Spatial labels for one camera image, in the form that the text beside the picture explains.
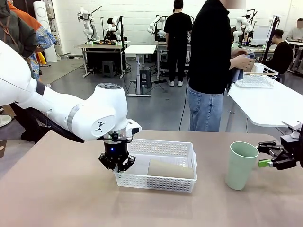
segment robot logo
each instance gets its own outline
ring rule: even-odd
[[[104,125],[104,123],[103,122],[98,122],[98,124],[99,124],[99,128],[96,129],[95,131],[101,131],[102,132],[101,127]]]

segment basket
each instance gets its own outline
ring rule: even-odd
[[[273,88],[279,73],[260,63],[255,63],[254,68],[255,72],[244,72],[243,79],[238,80],[236,85],[243,88]]]
[[[133,139],[133,142],[128,144],[128,151],[130,155],[136,157],[136,161],[129,170],[123,173],[118,173],[116,167],[114,173],[118,186],[173,192],[191,193],[193,191],[197,181],[197,162],[192,143]],[[195,177],[182,179],[148,176],[151,159],[192,168]]]

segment white sneaker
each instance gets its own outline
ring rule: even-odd
[[[175,86],[175,83],[173,81],[169,81],[168,84],[169,84],[170,87],[174,87]]]

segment hair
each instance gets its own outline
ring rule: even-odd
[[[109,19],[107,20],[107,23],[108,23],[109,25],[112,25],[112,24],[113,24],[113,19],[112,19],[112,18],[109,18]]]
[[[281,30],[281,29],[276,29],[274,31],[274,36],[277,37],[277,38],[279,38],[279,39],[282,39],[283,34],[284,34],[284,31]]]
[[[183,8],[183,0],[175,0],[174,9],[182,9]]]

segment light green plastic cup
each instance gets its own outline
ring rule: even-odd
[[[232,143],[226,184],[234,190],[242,190],[258,156],[259,151],[253,145],[245,142]]]

